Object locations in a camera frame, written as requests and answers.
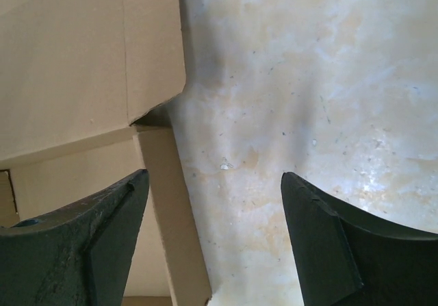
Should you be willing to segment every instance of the stained floor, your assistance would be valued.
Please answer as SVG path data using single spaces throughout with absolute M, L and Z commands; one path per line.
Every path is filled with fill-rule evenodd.
M 169 109 L 211 306 L 302 305 L 285 171 L 438 232 L 438 0 L 182 1 Z

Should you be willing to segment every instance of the brown cardboard box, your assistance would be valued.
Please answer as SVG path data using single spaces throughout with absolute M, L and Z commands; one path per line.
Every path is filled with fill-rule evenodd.
M 124 305 L 203 306 L 211 288 L 172 131 L 131 126 L 183 89 L 178 0 L 0 0 L 0 49 L 0 225 L 147 168 L 125 296 L 164 298 Z

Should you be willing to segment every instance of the black plastic object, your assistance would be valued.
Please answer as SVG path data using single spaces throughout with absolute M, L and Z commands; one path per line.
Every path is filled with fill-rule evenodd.
M 438 305 L 438 235 L 384 220 L 294 173 L 283 206 L 305 306 Z
M 0 227 L 0 306 L 120 306 L 148 191 L 148 173 L 139 170 L 54 212 Z

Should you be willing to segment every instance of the concrete floor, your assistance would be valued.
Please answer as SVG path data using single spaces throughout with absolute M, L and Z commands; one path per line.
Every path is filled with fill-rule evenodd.
M 183 0 L 170 105 L 210 306 L 302 305 L 281 205 L 295 171 L 438 232 L 438 0 Z

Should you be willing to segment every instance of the cardboard box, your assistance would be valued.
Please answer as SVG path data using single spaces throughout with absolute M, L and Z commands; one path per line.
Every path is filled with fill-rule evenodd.
M 125 291 L 138 298 L 124 305 L 203 306 L 211 288 L 172 131 L 132 125 L 184 87 L 179 1 L 0 0 L 0 47 L 0 225 L 147 168 Z

